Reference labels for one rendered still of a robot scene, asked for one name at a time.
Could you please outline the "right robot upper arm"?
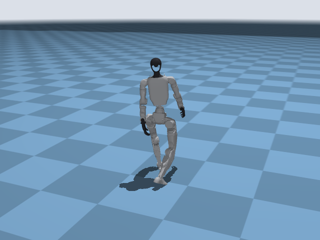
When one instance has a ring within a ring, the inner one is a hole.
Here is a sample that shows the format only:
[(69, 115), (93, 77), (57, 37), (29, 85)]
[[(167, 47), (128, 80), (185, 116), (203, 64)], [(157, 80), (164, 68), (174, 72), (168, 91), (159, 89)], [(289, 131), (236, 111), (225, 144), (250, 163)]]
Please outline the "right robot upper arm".
[(170, 86), (174, 92), (173, 97), (175, 99), (179, 99), (181, 97), (181, 95), (179, 93), (179, 88), (178, 88), (178, 85), (177, 85), (175, 78), (173, 76), (167, 76), (167, 79), (168, 79), (168, 83), (170, 84)]

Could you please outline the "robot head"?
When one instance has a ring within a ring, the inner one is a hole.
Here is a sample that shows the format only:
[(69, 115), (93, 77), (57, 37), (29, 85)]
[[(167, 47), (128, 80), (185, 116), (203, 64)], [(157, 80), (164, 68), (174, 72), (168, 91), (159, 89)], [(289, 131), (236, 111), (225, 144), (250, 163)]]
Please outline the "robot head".
[[(159, 70), (158, 71), (154, 71), (152, 66), (158, 67), (158, 65), (160, 65)], [(154, 72), (154, 75), (152, 76), (152, 78), (161, 78), (161, 77), (163, 77), (162, 75), (160, 75), (161, 65), (162, 65), (162, 62), (161, 62), (161, 60), (159, 58), (153, 58), (150, 61), (151, 69)]]

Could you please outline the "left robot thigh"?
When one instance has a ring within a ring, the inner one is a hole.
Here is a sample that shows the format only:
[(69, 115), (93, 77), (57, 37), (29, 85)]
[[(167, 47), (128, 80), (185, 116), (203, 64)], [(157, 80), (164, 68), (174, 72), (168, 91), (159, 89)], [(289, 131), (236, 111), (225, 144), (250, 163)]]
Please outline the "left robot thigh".
[(153, 123), (152, 122), (152, 118), (153, 118), (153, 115), (152, 114), (147, 114), (146, 115), (146, 126), (150, 132), (150, 136), (151, 138), (153, 138), (153, 143), (154, 145), (157, 145), (159, 144), (159, 137), (157, 136), (157, 131), (156, 131), (156, 123)]

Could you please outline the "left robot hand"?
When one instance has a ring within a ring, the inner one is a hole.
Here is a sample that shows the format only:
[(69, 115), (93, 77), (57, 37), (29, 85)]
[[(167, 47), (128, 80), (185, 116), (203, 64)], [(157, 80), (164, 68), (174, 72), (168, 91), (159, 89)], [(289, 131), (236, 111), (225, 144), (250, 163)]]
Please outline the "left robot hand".
[(148, 129), (146, 128), (145, 123), (146, 123), (146, 121), (144, 120), (144, 118), (142, 118), (141, 119), (142, 129), (143, 129), (145, 135), (150, 136), (150, 133), (147, 133)]

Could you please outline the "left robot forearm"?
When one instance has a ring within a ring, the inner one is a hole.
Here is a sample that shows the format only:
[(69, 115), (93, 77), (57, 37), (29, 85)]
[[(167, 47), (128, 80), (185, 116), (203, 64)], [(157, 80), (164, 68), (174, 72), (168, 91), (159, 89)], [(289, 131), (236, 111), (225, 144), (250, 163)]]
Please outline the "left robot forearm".
[(141, 105), (141, 99), (139, 101), (139, 108), (140, 108), (140, 122), (141, 122), (141, 119), (144, 119), (144, 121), (146, 121), (146, 106)]

